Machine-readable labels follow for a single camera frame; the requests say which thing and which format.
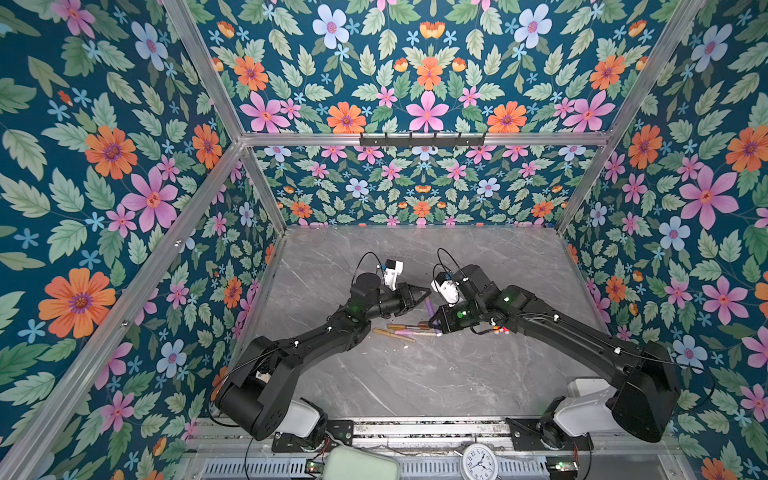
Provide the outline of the purple marker pen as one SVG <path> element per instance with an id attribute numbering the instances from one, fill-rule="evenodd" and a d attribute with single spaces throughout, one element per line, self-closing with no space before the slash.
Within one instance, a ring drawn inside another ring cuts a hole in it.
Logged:
<path id="1" fill-rule="evenodd" d="M 435 315 L 435 309 L 429 298 L 425 300 L 425 307 L 427 309 L 428 319 L 431 320 Z"/>

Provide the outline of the brown marker pen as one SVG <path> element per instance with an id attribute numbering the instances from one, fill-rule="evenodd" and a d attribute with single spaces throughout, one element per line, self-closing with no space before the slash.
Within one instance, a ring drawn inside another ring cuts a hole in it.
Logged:
<path id="1" fill-rule="evenodd" d="M 432 329 L 428 326 L 423 325 L 407 325 L 407 324 L 394 324 L 394 323 L 388 323 L 387 328 L 393 331 L 398 330 L 410 330 L 410 331 L 431 331 Z"/>

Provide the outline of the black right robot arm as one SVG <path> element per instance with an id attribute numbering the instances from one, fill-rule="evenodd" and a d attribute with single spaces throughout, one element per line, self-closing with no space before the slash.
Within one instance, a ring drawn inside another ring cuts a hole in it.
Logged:
<path id="1" fill-rule="evenodd" d="M 429 323 L 444 334 L 480 325 L 505 328 L 541 341 L 598 374 L 602 390 L 558 397 L 535 431 L 556 449 L 594 432 L 623 431 L 647 443 L 661 441 L 681 394 L 676 365 L 656 342 L 640 347 L 612 337 L 550 307 L 534 293 L 499 288 L 477 265 L 435 275 L 432 288 L 444 300 Z"/>

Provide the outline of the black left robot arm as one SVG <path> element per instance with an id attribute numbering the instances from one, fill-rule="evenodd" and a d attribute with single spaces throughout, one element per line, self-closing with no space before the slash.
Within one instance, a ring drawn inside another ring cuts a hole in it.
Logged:
<path id="1" fill-rule="evenodd" d="M 213 404 L 255 440 L 279 433 L 314 449 L 323 442 L 327 414 L 306 399 L 293 398 L 302 373 L 359 345 L 371 332 L 372 320 L 404 315 L 429 296 L 428 287 L 401 282 L 389 288 L 377 274 L 361 274 L 346 303 L 319 327 L 281 340 L 252 340 L 220 383 Z"/>

